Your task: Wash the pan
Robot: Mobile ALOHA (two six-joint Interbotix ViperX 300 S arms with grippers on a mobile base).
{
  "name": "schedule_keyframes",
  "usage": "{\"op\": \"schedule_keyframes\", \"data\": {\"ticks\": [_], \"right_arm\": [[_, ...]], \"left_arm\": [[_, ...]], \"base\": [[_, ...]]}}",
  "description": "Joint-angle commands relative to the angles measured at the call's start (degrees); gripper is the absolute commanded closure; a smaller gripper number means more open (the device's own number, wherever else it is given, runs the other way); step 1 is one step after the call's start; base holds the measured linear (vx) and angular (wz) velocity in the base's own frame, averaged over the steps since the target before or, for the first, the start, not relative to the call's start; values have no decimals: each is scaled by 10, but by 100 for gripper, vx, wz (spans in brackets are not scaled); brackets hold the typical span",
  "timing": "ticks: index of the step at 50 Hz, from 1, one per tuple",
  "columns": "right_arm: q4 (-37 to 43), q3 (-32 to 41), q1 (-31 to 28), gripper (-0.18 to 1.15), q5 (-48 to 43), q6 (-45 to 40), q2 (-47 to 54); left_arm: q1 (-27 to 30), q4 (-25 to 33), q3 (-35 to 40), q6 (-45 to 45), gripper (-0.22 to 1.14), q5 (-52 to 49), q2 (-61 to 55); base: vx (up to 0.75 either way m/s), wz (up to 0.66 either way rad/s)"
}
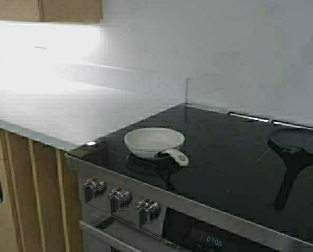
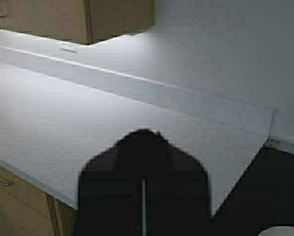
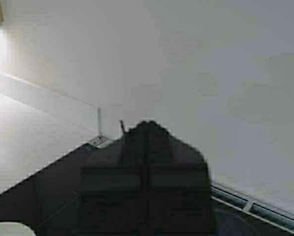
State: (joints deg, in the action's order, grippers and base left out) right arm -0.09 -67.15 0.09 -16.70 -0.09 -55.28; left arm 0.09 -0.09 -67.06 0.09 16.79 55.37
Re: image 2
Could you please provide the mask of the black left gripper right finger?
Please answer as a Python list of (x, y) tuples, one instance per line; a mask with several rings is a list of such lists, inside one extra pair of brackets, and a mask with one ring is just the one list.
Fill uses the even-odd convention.
[(145, 179), (148, 236), (206, 236), (211, 224), (207, 170), (191, 154), (145, 129), (151, 151)]

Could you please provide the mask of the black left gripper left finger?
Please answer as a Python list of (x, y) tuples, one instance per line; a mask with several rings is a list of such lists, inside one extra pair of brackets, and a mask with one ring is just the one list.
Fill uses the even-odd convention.
[(145, 130), (127, 134), (93, 156), (78, 178), (77, 236), (141, 236), (141, 183), (130, 167)]

